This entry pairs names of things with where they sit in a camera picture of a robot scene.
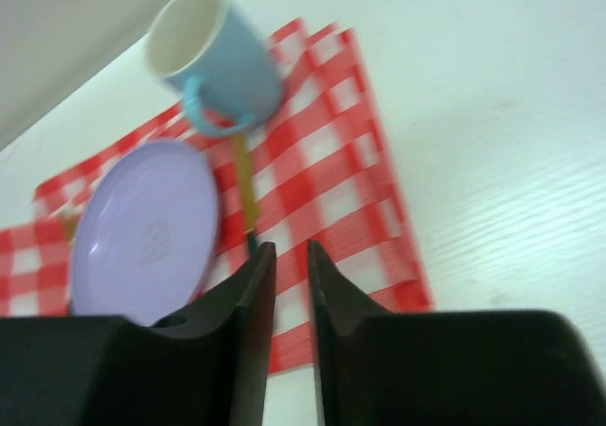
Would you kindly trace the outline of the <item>purple plastic plate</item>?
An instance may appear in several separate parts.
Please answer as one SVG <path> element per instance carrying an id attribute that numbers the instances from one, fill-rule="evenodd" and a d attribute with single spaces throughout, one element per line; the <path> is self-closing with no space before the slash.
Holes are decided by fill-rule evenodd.
<path id="1" fill-rule="evenodd" d="M 202 291 L 219 233 L 219 195 L 201 153 L 158 139 L 124 156 L 80 218 L 70 310 L 151 326 Z"/>

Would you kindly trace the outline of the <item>gold knife green handle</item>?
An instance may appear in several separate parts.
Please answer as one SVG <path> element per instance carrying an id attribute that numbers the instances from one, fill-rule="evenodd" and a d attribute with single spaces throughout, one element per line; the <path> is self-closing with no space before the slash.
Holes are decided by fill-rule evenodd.
<path id="1" fill-rule="evenodd" d="M 253 187 L 253 170 L 250 155 L 246 148 L 245 138 L 242 133 L 231 137 L 232 147 L 235 155 L 235 168 L 238 187 L 241 196 L 241 207 L 244 218 L 244 231 L 248 255 L 252 257 L 258 250 L 258 238 L 256 234 L 256 223 L 258 219 L 258 206 Z"/>

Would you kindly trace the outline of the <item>blue white mug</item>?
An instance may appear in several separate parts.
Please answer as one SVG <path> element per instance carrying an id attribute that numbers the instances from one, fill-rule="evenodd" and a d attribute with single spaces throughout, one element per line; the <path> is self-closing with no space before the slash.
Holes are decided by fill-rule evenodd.
<path id="1" fill-rule="evenodd" d="M 283 100 L 266 43 L 230 0 L 169 0 L 151 24 L 145 59 L 181 94 L 192 126 L 209 137 L 252 129 Z"/>

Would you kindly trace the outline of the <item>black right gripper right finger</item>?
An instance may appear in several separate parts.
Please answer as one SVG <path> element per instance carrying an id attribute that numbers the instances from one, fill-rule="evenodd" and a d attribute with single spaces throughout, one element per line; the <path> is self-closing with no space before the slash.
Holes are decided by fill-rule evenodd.
<path id="1" fill-rule="evenodd" d="M 605 385 L 552 311 L 395 313 L 308 244 L 322 425 L 601 425 Z"/>

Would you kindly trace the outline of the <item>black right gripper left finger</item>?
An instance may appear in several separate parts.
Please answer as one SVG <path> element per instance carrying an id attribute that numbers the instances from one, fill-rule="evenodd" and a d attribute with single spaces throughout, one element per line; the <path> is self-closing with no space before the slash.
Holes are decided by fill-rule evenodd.
<path id="1" fill-rule="evenodd" d="M 259 425 L 276 296 L 276 247 L 150 328 L 127 326 L 125 425 Z"/>

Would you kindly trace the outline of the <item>red white checkered cloth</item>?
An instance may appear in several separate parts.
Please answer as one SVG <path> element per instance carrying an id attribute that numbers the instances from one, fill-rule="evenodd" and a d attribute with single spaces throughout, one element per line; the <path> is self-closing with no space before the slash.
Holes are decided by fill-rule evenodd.
<path id="1" fill-rule="evenodd" d="M 432 300 L 393 175 L 372 89 L 352 30 L 308 34 L 296 19 L 271 39 L 286 73 L 283 108 L 249 138 L 258 236 L 276 245 L 276 324 L 269 369 L 312 360 L 307 242 L 318 240 L 339 269 L 392 311 L 428 311 Z M 244 224 L 227 140 L 193 131 L 181 108 L 163 113 L 97 154 L 41 183 L 34 220 L 1 233 L 3 316 L 64 315 L 68 243 L 60 213 L 83 209 L 98 180 L 143 142 L 188 142 L 214 170 L 223 218 L 216 285 L 244 262 Z"/>

